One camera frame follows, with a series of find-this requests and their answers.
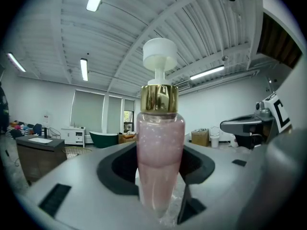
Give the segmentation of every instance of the bottle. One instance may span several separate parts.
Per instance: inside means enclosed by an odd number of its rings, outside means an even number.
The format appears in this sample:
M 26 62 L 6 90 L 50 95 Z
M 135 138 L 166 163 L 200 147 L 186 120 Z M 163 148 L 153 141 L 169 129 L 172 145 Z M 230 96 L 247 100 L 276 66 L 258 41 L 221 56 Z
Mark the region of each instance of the bottle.
M 155 70 L 155 79 L 141 89 L 137 116 L 137 157 L 140 199 L 160 218 L 167 211 L 183 151 L 185 121 L 177 113 L 178 88 L 164 79 L 177 64 L 177 47 L 155 38 L 143 47 L 143 64 Z

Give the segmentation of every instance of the pump dispenser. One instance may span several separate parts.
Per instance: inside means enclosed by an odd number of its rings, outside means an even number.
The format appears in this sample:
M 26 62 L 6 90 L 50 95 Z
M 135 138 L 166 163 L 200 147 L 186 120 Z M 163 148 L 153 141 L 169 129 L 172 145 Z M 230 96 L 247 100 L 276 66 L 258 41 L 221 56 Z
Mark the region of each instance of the pump dispenser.
M 160 218 L 166 212 L 179 172 L 185 122 L 177 113 L 178 88 L 165 79 L 177 65 L 177 46 L 155 38 L 143 47 L 143 64 L 155 79 L 141 90 L 137 156 L 141 202 Z

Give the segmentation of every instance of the white cabinet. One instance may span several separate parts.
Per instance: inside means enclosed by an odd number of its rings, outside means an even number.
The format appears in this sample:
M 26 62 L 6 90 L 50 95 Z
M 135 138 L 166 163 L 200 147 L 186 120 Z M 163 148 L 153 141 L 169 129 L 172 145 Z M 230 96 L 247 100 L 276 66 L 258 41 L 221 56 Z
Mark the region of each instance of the white cabinet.
M 85 128 L 62 128 L 61 138 L 65 140 L 67 145 L 83 145 L 85 147 Z

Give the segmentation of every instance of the white pump head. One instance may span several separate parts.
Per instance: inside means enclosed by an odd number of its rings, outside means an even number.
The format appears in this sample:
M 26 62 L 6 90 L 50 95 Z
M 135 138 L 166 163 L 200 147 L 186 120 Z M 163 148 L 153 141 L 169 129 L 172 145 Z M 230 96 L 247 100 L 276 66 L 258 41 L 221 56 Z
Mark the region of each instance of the white pump head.
M 164 71 L 173 69 L 177 65 L 177 46 L 166 38 L 154 38 L 143 46 L 143 64 L 155 71 L 155 79 L 149 84 L 171 85 L 171 81 L 164 79 Z

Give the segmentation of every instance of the pink liquid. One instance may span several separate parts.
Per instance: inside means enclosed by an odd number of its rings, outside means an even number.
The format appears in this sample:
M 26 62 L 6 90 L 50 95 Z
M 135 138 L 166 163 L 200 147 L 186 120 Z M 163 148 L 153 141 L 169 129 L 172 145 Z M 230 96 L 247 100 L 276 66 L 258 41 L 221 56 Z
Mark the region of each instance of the pink liquid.
M 185 122 L 179 114 L 138 114 L 140 195 L 158 217 L 166 212 L 179 172 Z

